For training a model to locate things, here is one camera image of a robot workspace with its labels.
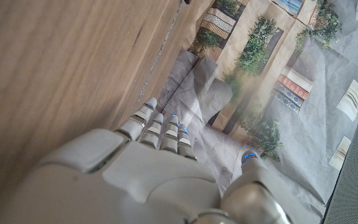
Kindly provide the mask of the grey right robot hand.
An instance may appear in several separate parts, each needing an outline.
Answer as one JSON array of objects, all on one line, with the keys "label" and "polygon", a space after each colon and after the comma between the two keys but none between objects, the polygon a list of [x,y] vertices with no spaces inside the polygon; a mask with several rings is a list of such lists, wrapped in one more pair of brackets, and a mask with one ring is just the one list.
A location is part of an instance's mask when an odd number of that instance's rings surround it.
[{"label": "grey right robot hand", "polygon": [[118,129],[93,129],[44,156],[0,209],[0,223],[311,223],[253,150],[224,193],[187,128],[150,98]]}]

